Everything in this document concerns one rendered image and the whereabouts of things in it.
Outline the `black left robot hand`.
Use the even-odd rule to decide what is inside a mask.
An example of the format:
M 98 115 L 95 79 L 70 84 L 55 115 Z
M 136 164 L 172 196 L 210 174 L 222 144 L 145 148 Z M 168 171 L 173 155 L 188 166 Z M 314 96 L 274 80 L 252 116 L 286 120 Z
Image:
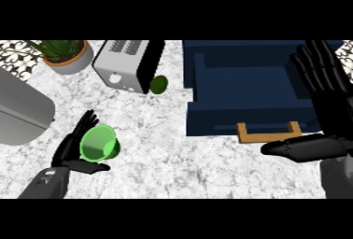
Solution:
M 98 124 L 100 119 L 94 110 L 89 110 L 76 124 L 73 132 L 66 136 L 52 156 L 52 167 L 69 167 L 73 171 L 95 174 L 110 171 L 111 166 L 105 163 L 88 162 L 80 157 L 80 142 L 86 132 Z

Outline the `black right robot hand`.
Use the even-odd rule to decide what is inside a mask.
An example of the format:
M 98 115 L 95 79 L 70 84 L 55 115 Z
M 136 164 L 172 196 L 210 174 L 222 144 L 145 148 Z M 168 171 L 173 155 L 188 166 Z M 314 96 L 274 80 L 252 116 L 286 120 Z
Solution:
M 262 146 L 264 155 L 312 162 L 353 154 L 353 84 L 326 40 L 308 40 L 290 55 L 311 94 L 321 134 L 299 136 Z

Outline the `green cup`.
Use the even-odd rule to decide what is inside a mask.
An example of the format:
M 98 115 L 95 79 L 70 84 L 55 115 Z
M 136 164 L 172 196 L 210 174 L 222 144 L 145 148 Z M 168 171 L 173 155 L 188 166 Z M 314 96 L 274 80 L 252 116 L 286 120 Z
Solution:
M 98 125 L 86 132 L 80 142 L 80 156 L 88 162 L 113 159 L 120 153 L 114 128 Z

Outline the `dark blue open drawer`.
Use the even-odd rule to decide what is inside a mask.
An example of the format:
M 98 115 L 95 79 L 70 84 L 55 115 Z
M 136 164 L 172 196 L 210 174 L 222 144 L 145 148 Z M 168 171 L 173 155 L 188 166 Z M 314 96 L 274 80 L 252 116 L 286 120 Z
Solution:
M 232 135 L 241 122 L 252 134 L 286 133 L 292 121 L 306 133 L 321 130 L 312 100 L 297 96 L 284 68 L 210 67 L 197 54 L 187 134 Z

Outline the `large grey rounded appliance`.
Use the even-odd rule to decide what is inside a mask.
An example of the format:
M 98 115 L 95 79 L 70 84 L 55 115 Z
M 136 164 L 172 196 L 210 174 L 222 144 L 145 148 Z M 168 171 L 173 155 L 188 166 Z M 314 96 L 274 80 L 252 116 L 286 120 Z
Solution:
M 0 144 L 29 144 L 51 128 L 52 99 L 0 66 Z

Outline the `dark blue cabinet body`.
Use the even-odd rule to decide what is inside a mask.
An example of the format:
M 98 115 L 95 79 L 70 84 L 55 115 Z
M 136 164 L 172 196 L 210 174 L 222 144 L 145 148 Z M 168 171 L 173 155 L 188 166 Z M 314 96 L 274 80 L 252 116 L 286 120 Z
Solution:
M 203 53 L 207 66 L 284 66 L 303 40 L 184 40 L 184 87 L 196 86 L 196 56 Z

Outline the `dark green round fruit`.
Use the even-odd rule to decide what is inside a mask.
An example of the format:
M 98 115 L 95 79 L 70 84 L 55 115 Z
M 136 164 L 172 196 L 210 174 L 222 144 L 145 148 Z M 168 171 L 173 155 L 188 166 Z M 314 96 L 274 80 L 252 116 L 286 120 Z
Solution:
M 151 81 L 151 91 L 154 94 L 163 94 L 169 87 L 169 79 L 165 76 L 157 76 Z

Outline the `potted green plant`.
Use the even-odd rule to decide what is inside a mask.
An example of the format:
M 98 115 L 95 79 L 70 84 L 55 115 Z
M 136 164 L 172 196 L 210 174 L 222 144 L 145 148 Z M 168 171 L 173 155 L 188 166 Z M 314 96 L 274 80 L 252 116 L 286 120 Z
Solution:
M 61 75 L 73 75 L 85 70 L 94 60 L 94 48 L 88 40 L 42 40 L 26 43 L 40 51 L 42 59 Z

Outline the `silver and black toaster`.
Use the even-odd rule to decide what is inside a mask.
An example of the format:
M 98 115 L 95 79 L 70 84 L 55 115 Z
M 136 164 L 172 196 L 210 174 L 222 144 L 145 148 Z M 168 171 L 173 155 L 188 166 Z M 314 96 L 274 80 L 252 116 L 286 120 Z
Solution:
M 108 87 L 147 94 L 165 51 L 165 40 L 107 40 L 94 70 Z

